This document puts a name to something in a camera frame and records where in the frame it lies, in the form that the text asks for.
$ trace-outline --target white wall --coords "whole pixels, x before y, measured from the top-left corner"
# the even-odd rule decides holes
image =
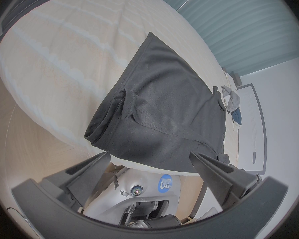
[[[280,208],[258,234],[264,238],[299,196],[299,58],[241,77],[253,83],[267,132],[266,174],[289,186]]]

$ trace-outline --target black cable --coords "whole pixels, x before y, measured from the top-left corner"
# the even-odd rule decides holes
[[[22,217],[22,218],[29,224],[30,228],[32,228],[33,232],[37,235],[37,237],[38,237],[39,239],[41,239],[41,237],[35,232],[35,230],[33,229],[32,225],[30,224],[30,222],[28,221],[28,219],[27,219],[23,214],[21,214],[18,210],[14,209],[13,207],[8,207],[8,208],[7,208],[7,211],[8,211],[9,209],[15,210],[17,213],[19,213],[19,214],[21,215],[21,217]]]

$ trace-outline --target bed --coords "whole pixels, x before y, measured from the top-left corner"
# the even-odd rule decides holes
[[[94,155],[102,150],[84,138],[85,130],[149,32],[179,54],[211,91],[228,85],[199,34],[162,0],[46,2],[2,39],[0,76],[32,120],[59,140]],[[231,114],[226,115],[224,152],[237,165],[238,132]],[[111,162],[137,168],[113,156]]]

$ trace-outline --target wooden floor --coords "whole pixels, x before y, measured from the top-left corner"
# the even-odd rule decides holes
[[[16,104],[0,78],[0,204],[20,211],[11,189],[32,178],[43,177],[75,165],[90,154],[65,144],[37,125]],[[202,186],[200,177],[181,176],[181,196],[177,216],[187,217]],[[33,238],[38,238],[23,217],[13,209],[8,214]]]

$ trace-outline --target gray cloth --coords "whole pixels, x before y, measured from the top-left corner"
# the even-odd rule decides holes
[[[237,93],[232,91],[230,87],[222,86],[222,90],[223,90],[224,97],[226,97],[228,95],[230,96],[226,110],[229,112],[233,112],[234,110],[236,110],[239,107],[240,97]]]
[[[151,167],[196,172],[190,151],[229,164],[226,108],[170,47],[149,33],[85,133],[95,147]]]

